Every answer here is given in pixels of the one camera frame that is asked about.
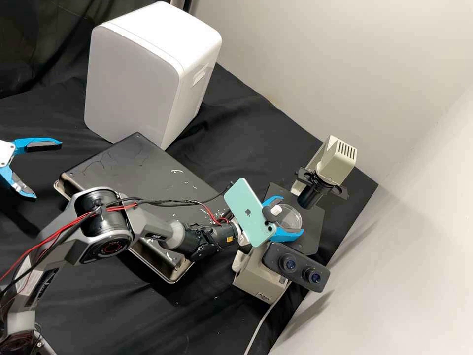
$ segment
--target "white backdrop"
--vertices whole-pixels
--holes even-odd
[[[380,186],[270,355],[473,354],[473,89]]]
[[[382,182],[473,82],[464,0],[194,0],[218,62]]]

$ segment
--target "red wire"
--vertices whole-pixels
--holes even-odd
[[[128,210],[132,207],[135,207],[137,206],[137,203],[134,203],[134,204],[130,204],[130,205],[125,205],[125,206],[117,206],[117,207],[109,207],[107,208],[107,212],[114,212],[114,211],[121,211],[121,210]],[[68,228],[71,228],[73,225],[75,225],[76,223],[78,223],[80,220],[84,219],[87,215],[89,215],[91,212],[87,212],[87,213],[84,213],[83,215],[79,216],[78,218],[76,218],[75,220],[73,220],[72,222],[66,224],[65,226],[61,227],[60,229],[58,229],[56,232],[54,232],[53,234],[51,234],[48,238],[46,238],[45,240],[43,240],[41,243],[38,243],[36,244],[35,246],[31,247],[30,249],[28,249],[26,252],[24,252],[16,261],[15,263],[7,270],[7,272],[0,278],[0,281],[3,280],[10,272],[11,270],[13,270],[13,268],[23,259],[23,257],[25,257],[26,255],[29,255],[29,253],[33,250],[35,250],[36,248],[40,247],[41,245],[43,244],[46,244],[47,242],[51,241],[53,238],[54,238],[54,241],[51,243],[50,246],[48,246],[48,248],[46,248],[45,250],[43,250],[43,252],[39,255],[38,259],[37,260],[40,260],[44,254],[46,254],[48,252],[48,250],[50,250],[52,248],[52,246],[56,243],[56,241],[58,240],[59,236],[61,235],[62,232],[64,232],[66,229]],[[25,289],[25,287],[27,286],[29,280],[30,280],[30,276],[31,276],[31,272],[28,273],[28,278],[26,279],[26,282],[25,284],[23,285],[23,287],[21,288],[21,290],[19,290],[15,295],[13,295],[7,302],[5,302],[3,304],[3,307],[8,305],[13,299],[16,298],[16,296],[18,296],[21,292],[23,292],[23,290]]]
[[[199,205],[203,206],[206,210],[207,210],[207,213],[208,213],[208,216],[218,225],[221,225],[216,219],[215,217],[213,216],[213,213],[212,211],[210,210],[209,207],[207,207],[205,204],[203,203],[199,203]]]
[[[109,207],[107,208],[107,211],[108,212],[114,212],[114,211],[120,211],[120,210],[127,210],[131,207],[134,207],[136,206],[136,203],[134,204],[130,204],[130,205],[125,205],[125,206],[117,206],[117,207]],[[16,265],[18,265],[18,263],[20,263],[28,254],[30,254],[33,250],[39,248],[40,246],[50,242],[51,240],[53,240],[54,238],[57,238],[59,237],[59,235],[64,232],[66,229],[68,228],[71,228],[73,225],[75,225],[76,223],[78,223],[80,220],[82,220],[83,218],[85,218],[87,215],[89,215],[90,212],[87,212],[87,213],[84,213],[83,215],[79,216],[78,218],[76,218],[75,220],[73,220],[72,222],[70,222],[69,224],[66,224],[65,226],[61,227],[59,230],[57,230],[56,232],[54,232],[53,234],[51,234],[49,237],[47,237],[45,240],[43,240],[41,243],[38,243],[36,244],[35,246],[29,248],[26,252],[24,252],[14,263],[13,265],[2,275],[2,277],[0,277],[0,282],[15,268]],[[48,249],[46,249],[40,256],[39,258],[41,258],[44,253],[47,251]]]

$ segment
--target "white container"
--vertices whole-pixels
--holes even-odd
[[[94,28],[85,123],[115,143],[142,132],[166,149],[196,116],[220,34],[159,1]]]

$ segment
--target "smartphone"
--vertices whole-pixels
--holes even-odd
[[[277,226],[266,221],[263,205],[246,179],[239,178],[223,198],[252,246],[259,247],[276,232]]]

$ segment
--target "black cloth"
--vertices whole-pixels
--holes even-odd
[[[0,270],[35,243],[39,230],[65,201],[52,188],[59,174],[109,143],[83,120],[85,82],[71,79],[0,100],[1,139],[49,136],[62,150],[24,154],[13,170],[38,195],[24,202],[0,190]],[[290,188],[321,142],[261,95],[217,65],[198,116],[168,153],[220,190],[245,177],[264,196],[270,181]],[[347,202],[326,196],[320,250],[326,263],[342,241],[376,183],[354,169]],[[192,267],[168,285],[123,255],[64,269],[37,311],[43,335],[59,354],[242,354],[268,308],[231,286],[228,250]],[[251,354],[266,354],[305,291],[292,285],[264,323]]]
[[[92,28],[153,2],[0,0],[0,98],[85,76]]]

